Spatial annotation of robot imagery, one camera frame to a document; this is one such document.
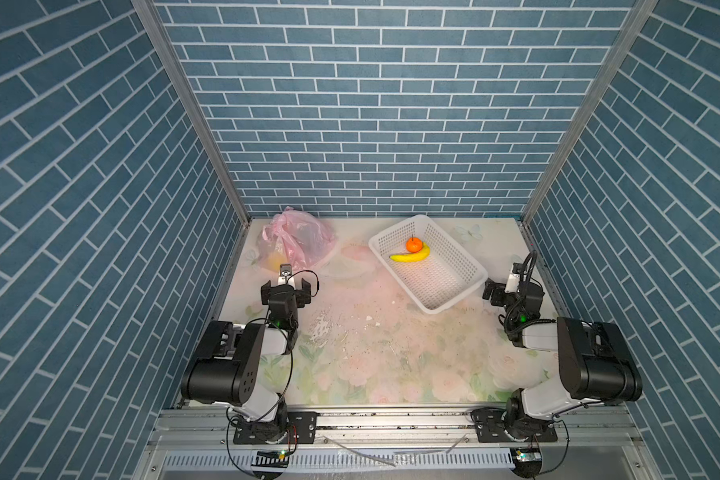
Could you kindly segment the pink plastic bag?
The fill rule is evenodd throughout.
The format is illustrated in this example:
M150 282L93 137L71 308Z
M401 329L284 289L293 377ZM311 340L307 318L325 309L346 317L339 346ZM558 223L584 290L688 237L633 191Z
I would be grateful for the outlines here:
M311 269L333 249L334 230L310 213L287 207L267 223L257 239L258 264L278 271L290 264L295 271Z

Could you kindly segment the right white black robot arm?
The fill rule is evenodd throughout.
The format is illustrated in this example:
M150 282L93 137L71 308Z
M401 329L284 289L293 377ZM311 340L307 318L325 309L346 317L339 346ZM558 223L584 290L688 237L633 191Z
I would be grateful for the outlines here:
M543 297L539 284L521 281L518 274L506 283L491 279L485 283L483 298L504 310L499 321L511 344L555 353L558 361L557 375L511 394L504 428L528 436L578 408L639 400L642 378L619 327L568 317L543 318Z

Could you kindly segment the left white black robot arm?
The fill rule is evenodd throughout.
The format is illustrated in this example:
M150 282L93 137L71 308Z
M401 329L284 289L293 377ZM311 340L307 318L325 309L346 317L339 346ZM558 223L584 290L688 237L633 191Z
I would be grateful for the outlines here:
M312 285L295 283L282 273L277 284L261 286L263 317L236 325L210 322L182 376L180 390L186 400L222 404L248 424L282 426L287 417L285 394L275 393L257 381L263 356L293 356L298 338L299 310L311 303Z

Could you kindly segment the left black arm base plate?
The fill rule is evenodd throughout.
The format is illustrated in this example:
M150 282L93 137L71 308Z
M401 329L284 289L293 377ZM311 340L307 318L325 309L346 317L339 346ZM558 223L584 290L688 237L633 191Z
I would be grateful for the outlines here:
M264 445L291 443L313 444L318 414L315 411L295 411L277 414L268 422L252 422L236 416L230 427L234 445Z

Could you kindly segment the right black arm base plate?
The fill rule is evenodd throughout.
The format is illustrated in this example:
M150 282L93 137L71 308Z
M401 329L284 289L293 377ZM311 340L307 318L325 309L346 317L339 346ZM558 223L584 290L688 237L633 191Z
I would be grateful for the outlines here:
M479 443L554 443L557 433L548 420L527 417L524 413L483 407L470 413Z

